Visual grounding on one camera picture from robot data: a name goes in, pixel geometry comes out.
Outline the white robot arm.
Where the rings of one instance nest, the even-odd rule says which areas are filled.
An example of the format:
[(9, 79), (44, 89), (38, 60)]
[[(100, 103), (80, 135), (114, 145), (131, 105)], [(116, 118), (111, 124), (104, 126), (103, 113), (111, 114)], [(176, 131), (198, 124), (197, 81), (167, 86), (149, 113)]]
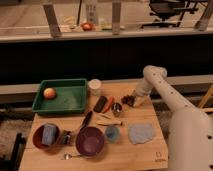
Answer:
[(168, 136), (168, 171), (213, 171), (213, 119), (167, 81), (167, 70), (147, 65), (133, 94), (149, 96), (155, 89), (172, 117)]

